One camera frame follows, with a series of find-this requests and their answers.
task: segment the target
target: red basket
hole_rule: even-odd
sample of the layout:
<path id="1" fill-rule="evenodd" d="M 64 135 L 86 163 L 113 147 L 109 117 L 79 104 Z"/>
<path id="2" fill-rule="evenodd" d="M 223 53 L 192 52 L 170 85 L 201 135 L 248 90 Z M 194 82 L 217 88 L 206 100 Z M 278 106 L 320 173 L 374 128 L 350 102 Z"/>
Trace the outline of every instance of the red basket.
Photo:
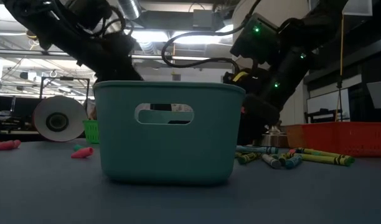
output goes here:
<path id="1" fill-rule="evenodd" d="M 381 123 L 331 122 L 286 128 L 290 147 L 354 157 L 381 157 Z"/>

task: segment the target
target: blue crayon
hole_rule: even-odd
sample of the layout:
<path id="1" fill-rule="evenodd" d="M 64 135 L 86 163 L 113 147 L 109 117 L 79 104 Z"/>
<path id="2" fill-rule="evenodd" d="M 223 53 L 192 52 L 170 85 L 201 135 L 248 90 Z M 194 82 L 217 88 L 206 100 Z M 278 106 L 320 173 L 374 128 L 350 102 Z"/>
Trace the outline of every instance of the blue crayon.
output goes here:
<path id="1" fill-rule="evenodd" d="M 253 146 L 236 146 L 237 152 L 259 152 L 264 154 L 277 154 L 277 147 L 253 147 Z"/>
<path id="2" fill-rule="evenodd" d="M 294 157 L 286 160 L 286 169 L 292 169 L 298 166 L 303 161 L 303 157 L 300 155 L 295 155 Z"/>

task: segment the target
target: ceiling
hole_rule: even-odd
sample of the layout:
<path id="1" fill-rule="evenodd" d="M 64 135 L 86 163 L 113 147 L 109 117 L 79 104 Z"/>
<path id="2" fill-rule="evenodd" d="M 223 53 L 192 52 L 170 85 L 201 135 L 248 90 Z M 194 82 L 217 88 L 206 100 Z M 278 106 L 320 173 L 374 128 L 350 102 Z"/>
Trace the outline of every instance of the ceiling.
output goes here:
<path id="1" fill-rule="evenodd" d="M 148 30 L 153 32 L 162 32 L 170 38 L 176 31 L 191 31 L 192 28 L 189 28 L 189 23 L 186 19 L 193 18 L 193 9 L 202 9 L 202 7 L 206 10 L 214 10 L 214 13 L 220 18 L 220 26 L 214 27 L 216 29 L 213 30 L 218 30 L 226 25 L 229 25 L 230 16 L 232 16 L 231 12 L 233 12 L 234 6 L 236 6 L 239 0 L 201 0 L 198 1 L 198 4 L 192 3 L 191 0 L 188 0 L 188 2 L 175 2 L 170 0 L 148 0 L 139 2 L 143 8 L 143 13 L 140 19 L 137 20 L 134 34 L 135 32 Z M 176 18 L 178 21 L 182 22 L 177 22 L 170 26 L 166 19 L 167 14 L 170 14 L 170 16 L 176 16 L 172 18 Z M 27 38 L 24 34 L 25 31 L 26 28 L 16 22 L 0 2 L 0 49 L 41 51 L 42 49 L 36 42 Z M 232 36 L 226 36 L 212 42 L 213 43 L 210 44 L 176 43 L 174 46 L 168 48 L 167 51 L 177 56 L 231 57 L 229 50 L 232 44 Z M 154 45 L 158 50 L 157 53 L 159 53 L 164 45 L 164 42 L 154 42 Z M 58 52 L 61 50 L 53 46 L 49 49 L 49 51 Z M 138 46 L 134 49 L 133 53 L 136 55 L 144 54 L 142 48 Z M 36 80 L 25 80 L 19 76 L 23 72 L 36 72 L 38 77 L 49 77 L 50 73 L 52 76 L 55 76 L 56 73 L 57 77 L 69 76 L 75 78 L 89 78 L 91 80 L 91 85 L 95 81 L 93 71 L 84 65 L 79 67 L 74 60 L 40 59 L 33 58 L 31 56 L 22 58 L 17 57 L 16 55 L 4 54 L 0 55 L 0 61 L 4 64 L 1 80 L 3 86 L 0 89 L 0 93 L 2 94 L 15 93 L 18 96 L 37 97 L 36 94 L 38 94 L 40 90 L 40 78 L 37 78 Z M 138 68 L 149 67 L 158 69 L 167 67 L 160 60 L 136 59 L 134 60 L 134 64 Z M 212 63 L 203 65 L 201 68 L 230 68 L 230 65 L 225 63 Z M 44 89 L 44 94 L 69 94 L 81 99 L 84 97 L 86 92 L 84 85 L 85 82 L 80 81 L 65 82 L 61 80 L 54 80 Z M 59 86 L 71 86 L 70 88 L 72 91 L 71 93 L 63 93 L 62 90 L 58 90 Z"/>

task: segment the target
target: table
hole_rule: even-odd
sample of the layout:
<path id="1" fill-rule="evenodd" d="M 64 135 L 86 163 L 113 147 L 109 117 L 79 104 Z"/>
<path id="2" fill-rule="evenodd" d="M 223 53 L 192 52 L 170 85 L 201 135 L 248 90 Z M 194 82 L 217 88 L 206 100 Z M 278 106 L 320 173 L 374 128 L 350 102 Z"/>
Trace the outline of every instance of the table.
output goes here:
<path id="1" fill-rule="evenodd" d="M 293 170 L 236 162 L 220 186 L 126 185 L 103 175 L 97 147 L 71 159 L 75 144 L 87 145 L 0 151 L 0 223 L 381 223 L 381 159 Z"/>

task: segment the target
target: bin handle cutout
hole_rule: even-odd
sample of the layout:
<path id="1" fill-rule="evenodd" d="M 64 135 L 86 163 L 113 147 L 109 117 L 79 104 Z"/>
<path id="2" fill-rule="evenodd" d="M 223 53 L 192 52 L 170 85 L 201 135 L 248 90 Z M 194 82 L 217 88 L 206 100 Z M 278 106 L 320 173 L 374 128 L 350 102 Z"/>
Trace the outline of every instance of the bin handle cutout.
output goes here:
<path id="1" fill-rule="evenodd" d="M 141 103 L 135 108 L 134 118 L 140 124 L 188 125 L 194 119 L 192 107 L 172 103 L 172 111 L 151 110 L 150 103 Z"/>

